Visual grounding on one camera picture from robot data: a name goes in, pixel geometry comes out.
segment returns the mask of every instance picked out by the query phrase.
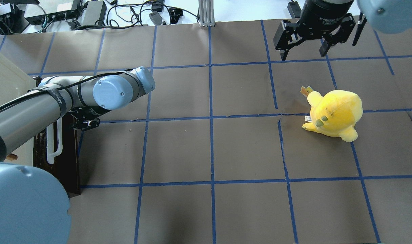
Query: stuffed animal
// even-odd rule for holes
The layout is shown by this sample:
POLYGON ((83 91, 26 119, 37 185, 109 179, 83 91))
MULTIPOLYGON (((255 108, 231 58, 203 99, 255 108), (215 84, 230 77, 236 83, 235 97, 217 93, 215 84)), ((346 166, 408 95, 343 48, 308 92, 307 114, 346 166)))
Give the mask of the stuffed animal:
POLYGON ((362 102, 355 93, 333 90, 322 96, 310 87, 301 88, 311 105, 311 121, 302 125, 308 131, 326 136, 341 137, 345 142, 353 142, 358 133, 353 128, 363 115, 362 102))

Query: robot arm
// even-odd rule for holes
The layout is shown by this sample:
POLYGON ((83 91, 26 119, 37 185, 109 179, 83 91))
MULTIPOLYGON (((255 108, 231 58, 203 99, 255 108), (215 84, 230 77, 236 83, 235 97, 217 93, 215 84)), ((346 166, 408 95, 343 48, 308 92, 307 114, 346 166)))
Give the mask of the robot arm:
POLYGON ((98 76, 54 76, 40 86, 0 106, 0 162, 66 113, 76 117, 76 128, 99 126, 98 117, 126 106, 155 89, 150 72, 132 71, 98 76))
MULTIPOLYGON (((289 50, 306 40, 324 39, 319 52, 324 57, 338 43, 345 43, 355 21, 348 13, 354 0, 306 0, 297 23, 282 20, 274 36, 275 49, 286 60, 289 50)), ((371 26, 386 34, 412 28, 412 0, 356 0, 371 26)), ((354 40, 354 46, 364 24, 354 40)))

